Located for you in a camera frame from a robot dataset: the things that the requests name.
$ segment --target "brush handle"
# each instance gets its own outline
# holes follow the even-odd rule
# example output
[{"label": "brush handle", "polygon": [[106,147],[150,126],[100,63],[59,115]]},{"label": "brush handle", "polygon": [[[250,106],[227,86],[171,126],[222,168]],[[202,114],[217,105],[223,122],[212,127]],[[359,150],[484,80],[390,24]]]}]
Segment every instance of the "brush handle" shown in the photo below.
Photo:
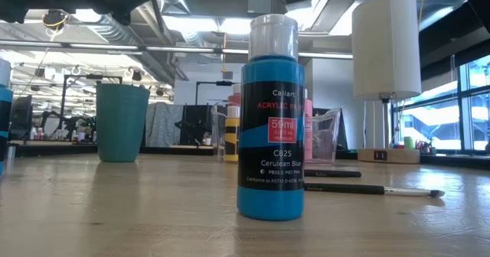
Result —
[{"label": "brush handle", "polygon": [[361,172],[305,169],[305,177],[361,177]]},{"label": "brush handle", "polygon": [[304,184],[307,191],[384,195],[384,187],[363,184]]}]

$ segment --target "pink bottle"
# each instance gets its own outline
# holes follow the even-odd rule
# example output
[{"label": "pink bottle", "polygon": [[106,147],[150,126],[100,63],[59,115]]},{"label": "pink bottle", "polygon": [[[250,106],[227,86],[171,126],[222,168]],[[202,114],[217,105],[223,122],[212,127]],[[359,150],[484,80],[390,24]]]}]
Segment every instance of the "pink bottle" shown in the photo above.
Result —
[{"label": "pink bottle", "polygon": [[305,161],[313,159],[313,101],[308,99],[305,89]]},{"label": "pink bottle", "polygon": [[241,86],[242,84],[237,83],[233,85],[233,94],[231,96],[228,96],[228,103],[230,103],[230,106],[240,106],[241,105]]}]

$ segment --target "wooden table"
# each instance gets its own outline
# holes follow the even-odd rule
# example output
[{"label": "wooden table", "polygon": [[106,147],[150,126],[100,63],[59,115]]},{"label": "wooden table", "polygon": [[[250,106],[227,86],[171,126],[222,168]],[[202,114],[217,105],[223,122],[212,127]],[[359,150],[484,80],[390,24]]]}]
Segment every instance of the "wooden table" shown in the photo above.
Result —
[{"label": "wooden table", "polygon": [[490,173],[339,161],[442,199],[306,192],[303,217],[237,213],[237,166],[211,157],[18,158],[0,181],[0,256],[490,256]]}]

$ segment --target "yellow and black bottle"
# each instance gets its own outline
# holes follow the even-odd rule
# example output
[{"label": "yellow and black bottle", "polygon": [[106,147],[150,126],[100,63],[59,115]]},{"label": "yellow and black bottle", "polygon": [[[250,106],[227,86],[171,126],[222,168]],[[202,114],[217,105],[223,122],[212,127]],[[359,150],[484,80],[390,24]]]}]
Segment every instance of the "yellow and black bottle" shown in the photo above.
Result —
[{"label": "yellow and black bottle", "polygon": [[224,160],[238,162],[238,132],[240,131],[239,106],[228,106],[228,115],[224,123],[224,128]]}]

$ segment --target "bottle label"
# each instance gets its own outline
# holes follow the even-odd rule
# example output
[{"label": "bottle label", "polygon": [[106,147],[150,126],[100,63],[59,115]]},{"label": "bottle label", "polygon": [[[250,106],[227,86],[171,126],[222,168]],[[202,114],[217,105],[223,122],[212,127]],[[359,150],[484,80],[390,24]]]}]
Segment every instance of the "bottle label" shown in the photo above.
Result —
[{"label": "bottle label", "polygon": [[241,187],[303,188],[304,91],[302,84],[294,82],[243,84],[238,176]]}]

